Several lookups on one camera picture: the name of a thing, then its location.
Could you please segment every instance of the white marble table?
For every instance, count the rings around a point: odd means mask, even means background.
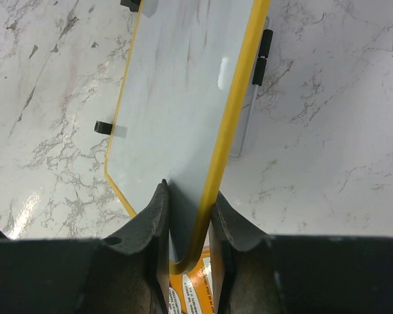
[[[103,177],[135,15],[118,1],[0,1],[0,228],[106,236]],[[221,191],[267,232],[393,236],[393,0],[272,0],[245,157]]]

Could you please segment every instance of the yellow edge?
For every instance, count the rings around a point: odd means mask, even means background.
[[[170,273],[177,275],[186,271],[191,271],[197,264],[200,257],[200,252],[204,246],[206,231],[210,224],[211,206],[217,199],[217,192],[220,187],[223,172],[227,163],[227,158],[231,145],[233,143],[234,130],[237,127],[238,118],[240,116],[240,107],[244,100],[247,84],[242,82],[249,82],[250,73],[252,71],[253,61],[255,60],[257,47],[261,39],[263,26],[267,18],[268,8],[271,0],[254,0],[248,26],[244,35],[242,49],[237,60],[236,71],[234,72],[233,81],[231,82],[229,96],[227,98],[223,118],[219,127],[217,140],[215,142],[214,152],[211,159],[208,175],[205,180],[204,190],[198,208],[198,215],[196,216],[196,223],[193,228],[193,234],[187,254],[183,260],[178,263],[170,261]],[[124,90],[125,78],[130,63],[131,51],[136,37],[138,21],[141,14],[141,5],[138,11],[136,28],[131,41],[130,53],[126,63],[124,79],[122,80],[121,92],[119,93],[117,110],[115,112],[114,124],[117,121],[118,111],[122,98],[122,91]],[[122,192],[118,189],[117,185],[113,182],[112,178],[107,173],[107,160],[109,151],[111,149],[113,134],[109,140],[107,154],[105,159],[105,177],[109,181],[112,189],[120,199],[121,203],[125,206],[128,214],[131,217],[136,216],[136,212],[128,203]]]
[[[124,72],[124,78],[122,79],[122,84],[121,84],[121,91],[119,92],[119,97],[118,97],[118,103],[117,103],[117,110],[115,111],[115,117],[113,119],[113,125],[116,124],[117,122],[117,118],[118,118],[118,112],[119,112],[119,107],[121,106],[121,99],[122,99],[122,92],[124,91],[124,85],[125,85],[125,79],[126,79],[126,74],[128,72],[128,66],[130,65],[130,59],[131,59],[131,52],[132,52],[132,48],[134,47],[134,39],[136,38],[136,34],[137,34],[137,28],[138,28],[138,22],[140,20],[140,16],[141,16],[141,3],[140,3],[140,7],[138,9],[138,14],[137,14],[137,21],[136,21],[136,26],[134,28],[134,32],[132,34],[132,38],[131,38],[131,46],[130,46],[130,51],[128,53],[128,59],[126,60],[126,66],[125,66],[125,72]],[[112,144],[112,138],[113,138],[113,130],[114,128],[112,128],[111,131],[111,137],[109,138],[109,143],[107,145],[107,151],[106,151],[106,157],[105,157],[105,165],[103,168],[103,172],[105,173],[105,178],[107,179],[107,181],[109,182],[109,185],[111,186],[111,188],[114,190],[115,194],[117,195],[118,199],[121,201],[121,203],[124,205],[126,211],[128,212],[128,214],[132,217],[135,217],[137,215],[137,213],[135,212],[135,210],[133,210],[132,206],[130,205],[130,203],[126,200],[124,194],[122,194],[122,192],[119,190],[118,186],[115,184],[115,182],[113,182],[111,176],[108,174],[107,172],[107,161],[109,159],[109,151],[111,150],[111,144]]]

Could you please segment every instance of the orange label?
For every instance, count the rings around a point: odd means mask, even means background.
[[[204,248],[198,264],[186,275],[171,275],[169,314],[212,314],[210,249]]]

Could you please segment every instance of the marble pattern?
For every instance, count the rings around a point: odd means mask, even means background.
[[[267,232],[393,236],[393,0],[272,0],[246,155],[221,190]],[[0,0],[0,228],[106,236],[103,177],[136,19],[118,1]]]

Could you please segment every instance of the yellow border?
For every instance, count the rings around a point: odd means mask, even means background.
[[[210,167],[208,168],[207,178],[202,191],[201,201],[196,216],[196,223],[193,228],[191,242],[186,256],[178,263],[170,261],[170,273],[176,275],[186,271],[191,271],[197,264],[200,257],[200,252],[204,246],[206,237],[206,230],[210,224],[211,206],[217,199],[217,193],[220,187],[221,179],[223,177],[224,169],[227,163],[228,153],[233,143],[234,130],[237,127],[238,118],[240,115],[240,107],[244,100],[247,84],[242,85],[242,82],[249,82],[252,71],[253,61],[256,56],[257,47],[261,39],[263,26],[267,18],[268,8],[271,0],[253,0],[252,10],[248,21],[248,26],[243,38],[242,48],[237,60],[236,70],[234,72],[233,81],[231,82],[229,96],[227,98],[223,118],[219,127],[217,140],[215,142],[214,152],[211,159]],[[138,21],[141,14],[141,5],[138,11],[136,28],[132,37],[130,53],[126,62],[126,69],[124,79],[122,81],[121,92],[119,93],[117,110],[115,112],[115,122],[117,121],[119,105],[121,103],[122,91],[124,90],[125,78],[130,63],[131,51],[134,45]],[[107,160],[109,151],[111,149],[112,136],[109,140],[107,154],[105,159],[105,177],[109,184],[114,189],[116,195],[121,203],[125,206],[128,214],[131,217],[136,216],[136,212],[123,196],[117,185],[107,173]]]

